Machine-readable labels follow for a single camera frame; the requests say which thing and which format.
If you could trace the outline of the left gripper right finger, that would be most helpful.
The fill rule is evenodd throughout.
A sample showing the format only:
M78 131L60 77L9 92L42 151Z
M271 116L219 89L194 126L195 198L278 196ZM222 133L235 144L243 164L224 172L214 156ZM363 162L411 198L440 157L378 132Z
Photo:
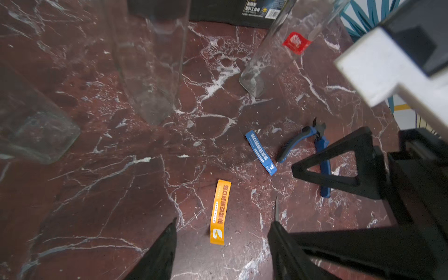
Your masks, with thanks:
M275 280L337 280L315 265L283 226L274 221L268 232Z

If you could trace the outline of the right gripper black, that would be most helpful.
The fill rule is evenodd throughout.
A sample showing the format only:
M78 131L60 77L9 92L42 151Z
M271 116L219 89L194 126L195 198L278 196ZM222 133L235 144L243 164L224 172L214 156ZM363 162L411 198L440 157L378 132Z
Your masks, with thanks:
M448 277L448 144L424 128L399 132L387 155L393 194L411 225L302 232L291 237L310 256L387 280ZM386 164L368 127L291 166L312 184L369 198L386 198Z

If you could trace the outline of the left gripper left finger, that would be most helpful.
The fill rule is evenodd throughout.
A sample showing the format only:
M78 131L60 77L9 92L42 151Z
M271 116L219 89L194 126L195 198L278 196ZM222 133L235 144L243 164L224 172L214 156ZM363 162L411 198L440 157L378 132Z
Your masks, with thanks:
M165 228L125 280L170 280L177 247L177 218Z

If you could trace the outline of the orange label sticker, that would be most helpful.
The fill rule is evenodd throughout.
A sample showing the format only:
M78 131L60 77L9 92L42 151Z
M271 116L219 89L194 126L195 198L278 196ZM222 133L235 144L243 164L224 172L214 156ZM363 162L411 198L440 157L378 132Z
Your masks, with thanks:
M221 179L217 183L210 223L210 242L214 245L225 245L225 219L231 185L231 182Z

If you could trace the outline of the blue label sticker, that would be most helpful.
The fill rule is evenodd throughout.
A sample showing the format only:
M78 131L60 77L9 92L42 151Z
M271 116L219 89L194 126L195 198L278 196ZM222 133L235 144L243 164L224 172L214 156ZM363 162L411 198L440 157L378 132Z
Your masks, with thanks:
M253 130L251 130L248 133L246 133L245 136L260 163L266 169L268 174L270 176L273 176L277 172L277 168L273 163L272 159L266 153L263 146L261 145L256 133Z

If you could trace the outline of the glass bottle blue label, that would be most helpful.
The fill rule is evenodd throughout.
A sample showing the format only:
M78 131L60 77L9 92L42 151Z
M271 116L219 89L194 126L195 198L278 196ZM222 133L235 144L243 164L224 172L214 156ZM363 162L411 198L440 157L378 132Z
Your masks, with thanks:
M58 161L80 128L8 64L1 63L1 159Z

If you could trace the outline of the glass bottle red label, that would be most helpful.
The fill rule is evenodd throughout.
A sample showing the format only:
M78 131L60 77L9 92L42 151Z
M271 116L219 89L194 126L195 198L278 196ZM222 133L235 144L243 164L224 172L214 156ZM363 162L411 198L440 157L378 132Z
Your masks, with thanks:
M258 98L317 39L348 1L288 1L242 72L239 82Z

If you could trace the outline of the glass bottle orange label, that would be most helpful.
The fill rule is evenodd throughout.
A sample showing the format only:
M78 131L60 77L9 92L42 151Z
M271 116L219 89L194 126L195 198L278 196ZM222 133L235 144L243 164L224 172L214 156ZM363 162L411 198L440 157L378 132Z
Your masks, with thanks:
M128 100L147 123L175 110L190 1L102 1L113 58Z

